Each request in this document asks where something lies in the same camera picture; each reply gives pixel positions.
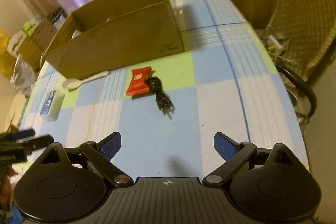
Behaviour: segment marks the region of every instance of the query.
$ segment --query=wicker chair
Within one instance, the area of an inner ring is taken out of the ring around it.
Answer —
[[[287,38],[281,59],[304,83],[336,37],[336,0],[278,0],[266,33]]]

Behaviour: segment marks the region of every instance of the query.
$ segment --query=white spoon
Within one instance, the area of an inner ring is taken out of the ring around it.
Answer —
[[[65,80],[63,82],[62,87],[64,89],[66,89],[66,90],[76,89],[76,88],[79,88],[82,84],[84,84],[86,82],[89,82],[89,81],[92,81],[92,80],[96,80],[96,79],[104,77],[104,76],[108,76],[109,73],[110,72],[108,70],[105,70],[105,71],[97,73],[96,75],[93,75],[93,76],[88,77],[88,78],[83,79],[83,80],[78,80],[78,79],[75,79],[75,78],[70,78],[70,79],[67,79],[67,80]]]

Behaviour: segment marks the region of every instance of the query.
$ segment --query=black power cord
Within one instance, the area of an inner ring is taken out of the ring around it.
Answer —
[[[156,103],[159,110],[161,110],[164,115],[166,115],[166,113],[173,112],[173,103],[163,92],[161,80],[158,77],[150,77],[147,80],[147,85],[149,86],[150,91],[154,92],[156,95]]]

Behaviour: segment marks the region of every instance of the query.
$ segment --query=tablecloth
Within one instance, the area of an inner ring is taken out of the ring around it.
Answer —
[[[261,41],[230,0],[172,0],[185,52],[123,67],[68,92],[47,62],[29,100],[21,128],[51,134],[65,147],[100,141],[119,131],[122,146],[112,162],[138,176],[206,174],[224,160],[213,147],[223,132],[260,148],[285,143],[308,168],[300,127],[285,87]],[[155,96],[126,97],[131,69],[151,66],[175,111],[158,110]],[[65,98],[56,122],[40,111],[47,93]],[[32,162],[41,152],[35,152]]]

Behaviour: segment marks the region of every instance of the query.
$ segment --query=red packet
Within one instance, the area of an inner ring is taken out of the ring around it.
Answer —
[[[133,69],[132,80],[129,83],[126,96],[133,96],[149,92],[149,86],[145,83],[145,81],[149,78],[151,71],[151,67]]]

